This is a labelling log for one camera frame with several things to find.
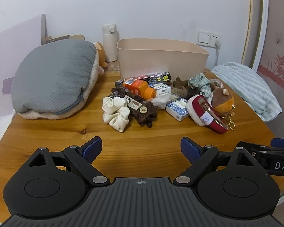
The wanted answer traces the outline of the red white hair clip pouch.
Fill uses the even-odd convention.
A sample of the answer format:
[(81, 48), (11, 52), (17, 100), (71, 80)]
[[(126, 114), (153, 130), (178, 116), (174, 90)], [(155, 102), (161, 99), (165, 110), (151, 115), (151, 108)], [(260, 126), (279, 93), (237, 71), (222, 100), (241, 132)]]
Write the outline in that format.
[(187, 101), (186, 109), (193, 121), (199, 126), (208, 127), (219, 134), (224, 134), (229, 130), (202, 95), (191, 97)]

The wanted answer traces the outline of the grey plush pillow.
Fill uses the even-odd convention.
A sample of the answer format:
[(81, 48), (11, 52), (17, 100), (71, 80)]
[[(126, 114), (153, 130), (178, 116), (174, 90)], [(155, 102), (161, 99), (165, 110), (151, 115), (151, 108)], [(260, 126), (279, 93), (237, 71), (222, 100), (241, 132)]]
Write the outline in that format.
[(99, 53), (85, 40), (60, 40), (30, 52), (11, 86), (14, 110), (25, 119), (64, 119), (82, 109), (99, 71)]

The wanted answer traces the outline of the orange plush toy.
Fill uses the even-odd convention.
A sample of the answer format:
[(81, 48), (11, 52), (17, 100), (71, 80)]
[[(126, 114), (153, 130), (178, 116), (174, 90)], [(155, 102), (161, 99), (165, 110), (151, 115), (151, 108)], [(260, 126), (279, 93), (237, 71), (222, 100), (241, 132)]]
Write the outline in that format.
[(105, 61), (105, 50), (104, 50), (103, 45), (100, 42), (95, 42), (94, 46), (96, 47), (98, 58), (99, 58), (98, 74), (103, 75), (105, 72), (105, 69), (108, 66)]

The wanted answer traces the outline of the floral wardrobe door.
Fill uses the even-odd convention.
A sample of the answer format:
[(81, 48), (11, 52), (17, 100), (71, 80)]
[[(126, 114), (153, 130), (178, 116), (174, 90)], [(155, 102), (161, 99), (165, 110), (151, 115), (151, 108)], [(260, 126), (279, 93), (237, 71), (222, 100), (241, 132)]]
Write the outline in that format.
[(267, 126), (275, 137), (284, 138), (284, 0), (269, 0), (266, 38), (257, 73), (282, 108), (282, 113)]

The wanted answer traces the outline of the blue white tissue pack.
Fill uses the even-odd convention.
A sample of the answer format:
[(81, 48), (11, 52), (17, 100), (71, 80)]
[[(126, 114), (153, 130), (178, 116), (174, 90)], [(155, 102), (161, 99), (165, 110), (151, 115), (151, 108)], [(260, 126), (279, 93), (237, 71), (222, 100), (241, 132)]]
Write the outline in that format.
[(189, 116), (186, 109), (187, 100), (180, 98), (166, 105), (166, 112), (169, 113), (177, 121), (182, 121)]

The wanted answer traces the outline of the lilac board panel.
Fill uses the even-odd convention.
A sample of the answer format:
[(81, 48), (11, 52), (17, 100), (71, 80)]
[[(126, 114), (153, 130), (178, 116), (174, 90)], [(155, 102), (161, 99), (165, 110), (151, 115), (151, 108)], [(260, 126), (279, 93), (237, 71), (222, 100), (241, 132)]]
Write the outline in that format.
[(46, 37), (45, 14), (14, 25), (0, 33), (0, 116), (13, 112), (11, 85), (23, 59)]

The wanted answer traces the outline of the beige plastic storage bin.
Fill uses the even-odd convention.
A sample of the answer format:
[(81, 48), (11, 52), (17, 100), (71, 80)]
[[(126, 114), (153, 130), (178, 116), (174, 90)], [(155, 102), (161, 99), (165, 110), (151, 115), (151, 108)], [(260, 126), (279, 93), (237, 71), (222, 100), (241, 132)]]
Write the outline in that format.
[(117, 43), (120, 75), (128, 77), (169, 72), (171, 79), (189, 80), (206, 68), (209, 52), (181, 40), (125, 38)]

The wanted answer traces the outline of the brown hedgehog plush keychain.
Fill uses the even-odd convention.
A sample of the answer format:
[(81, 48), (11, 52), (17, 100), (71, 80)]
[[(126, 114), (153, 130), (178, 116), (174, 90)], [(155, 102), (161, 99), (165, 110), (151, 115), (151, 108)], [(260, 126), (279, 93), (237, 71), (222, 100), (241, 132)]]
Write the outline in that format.
[(234, 115), (235, 101), (234, 97), (227, 90), (219, 79), (210, 79), (211, 95), (207, 99), (211, 107), (217, 113), (222, 122), (232, 131), (236, 129), (232, 121)]

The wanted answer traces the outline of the cartoon character long box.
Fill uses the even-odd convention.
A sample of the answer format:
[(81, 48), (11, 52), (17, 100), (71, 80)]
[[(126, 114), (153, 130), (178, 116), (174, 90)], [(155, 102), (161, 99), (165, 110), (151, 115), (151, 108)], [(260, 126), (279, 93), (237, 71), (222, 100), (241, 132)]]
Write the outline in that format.
[(114, 82), (116, 88), (123, 86), (123, 83), (127, 80), (139, 79), (147, 82), (148, 84), (170, 83), (172, 81), (171, 74), (169, 72), (153, 73), (143, 76), (129, 77), (127, 79), (120, 79)]

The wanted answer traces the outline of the wooden stand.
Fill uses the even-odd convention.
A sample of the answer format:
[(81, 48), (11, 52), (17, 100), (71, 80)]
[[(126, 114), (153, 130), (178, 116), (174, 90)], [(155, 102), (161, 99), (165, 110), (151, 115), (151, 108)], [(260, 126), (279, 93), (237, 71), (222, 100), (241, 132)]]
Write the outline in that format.
[(52, 37), (52, 36), (47, 36), (41, 40), (41, 44), (48, 44), (48, 43), (53, 43), (57, 42), (59, 40), (67, 40), (67, 39), (77, 39), (77, 40), (85, 40), (85, 37), (81, 34), (78, 35), (65, 35), (65, 36), (59, 36), (59, 37)]

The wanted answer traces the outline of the white wall switch socket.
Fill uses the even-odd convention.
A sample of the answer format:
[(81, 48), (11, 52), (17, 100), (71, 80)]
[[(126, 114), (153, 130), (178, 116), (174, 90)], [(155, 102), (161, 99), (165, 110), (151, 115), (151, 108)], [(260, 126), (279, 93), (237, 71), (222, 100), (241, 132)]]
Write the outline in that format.
[(198, 31), (196, 44), (199, 46), (216, 48), (221, 45), (221, 35), (208, 31)]

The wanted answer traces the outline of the cream scrunchie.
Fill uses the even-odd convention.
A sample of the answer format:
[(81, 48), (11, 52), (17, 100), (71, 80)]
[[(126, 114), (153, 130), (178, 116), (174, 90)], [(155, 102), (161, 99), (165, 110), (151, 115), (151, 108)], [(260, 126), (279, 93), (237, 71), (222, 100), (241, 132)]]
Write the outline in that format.
[(128, 103), (121, 97), (104, 97), (102, 99), (102, 110), (104, 123), (122, 133), (129, 123), (130, 109)]

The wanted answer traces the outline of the green plaid scrunchie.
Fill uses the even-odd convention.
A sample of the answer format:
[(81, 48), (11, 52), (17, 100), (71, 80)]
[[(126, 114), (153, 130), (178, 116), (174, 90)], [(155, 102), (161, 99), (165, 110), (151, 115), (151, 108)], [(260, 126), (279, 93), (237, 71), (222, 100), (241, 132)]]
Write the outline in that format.
[(211, 82), (207, 77), (200, 73), (196, 75), (196, 77), (191, 77), (190, 80), (188, 80), (188, 86), (192, 89), (199, 89), (200, 95), (203, 95), (206, 99), (208, 99), (212, 93)]

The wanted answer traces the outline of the clear plastic bag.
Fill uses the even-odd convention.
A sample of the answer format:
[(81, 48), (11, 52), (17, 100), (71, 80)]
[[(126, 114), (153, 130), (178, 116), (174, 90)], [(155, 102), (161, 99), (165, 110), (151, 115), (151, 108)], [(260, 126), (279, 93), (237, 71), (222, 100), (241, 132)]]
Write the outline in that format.
[(178, 99), (180, 99), (180, 97), (178, 95), (175, 95), (173, 93), (168, 93), (168, 94), (160, 95), (158, 97), (147, 100), (146, 102), (152, 103), (154, 105), (154, 107), (156, 107), (158, 109), (165, 109), (166, 105), (168, 105), (169, 103), (172, 103), (172, 102), (174, 102)]

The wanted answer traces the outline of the striped light blue blanket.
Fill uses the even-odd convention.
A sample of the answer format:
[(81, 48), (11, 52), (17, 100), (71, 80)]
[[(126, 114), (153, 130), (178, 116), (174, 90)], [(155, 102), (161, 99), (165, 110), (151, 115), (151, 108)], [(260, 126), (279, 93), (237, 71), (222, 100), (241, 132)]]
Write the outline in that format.
[(270, 122), (282, 113), (266, 81), (248, 66), (228, 62), (215, 66), (212, 72), (241, 97), (262, 121)]

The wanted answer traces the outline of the white thermos bottle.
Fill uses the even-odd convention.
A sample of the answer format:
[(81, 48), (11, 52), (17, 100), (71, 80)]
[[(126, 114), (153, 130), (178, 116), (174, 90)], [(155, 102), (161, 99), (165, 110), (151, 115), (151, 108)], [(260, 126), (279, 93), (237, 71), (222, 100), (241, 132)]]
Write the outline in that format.
[(117, 61), (117, 28), (116, 24), (104, 24), (102, 26), (102, 41), (105, 49), (106, 62)]

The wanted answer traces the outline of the orange bottle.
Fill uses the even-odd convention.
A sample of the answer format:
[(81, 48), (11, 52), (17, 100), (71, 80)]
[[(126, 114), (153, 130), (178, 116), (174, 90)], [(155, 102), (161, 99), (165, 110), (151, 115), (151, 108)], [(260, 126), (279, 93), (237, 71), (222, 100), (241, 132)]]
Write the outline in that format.
[(144, 80), (129, 78), (124, 81), (123, 86), (145, 100), (156, 97), (156, 89), (149, 87), (148, 83)]

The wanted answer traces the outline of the barcode labelled white packet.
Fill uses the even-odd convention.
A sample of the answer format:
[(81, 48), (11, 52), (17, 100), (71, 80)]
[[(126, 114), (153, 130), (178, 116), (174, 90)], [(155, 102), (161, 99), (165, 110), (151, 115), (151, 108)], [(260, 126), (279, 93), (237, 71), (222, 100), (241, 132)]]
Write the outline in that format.
[(149, 87), (156, 90), (156, 97), (171, 94), (171, 86), (164, 83), (150, 84)]

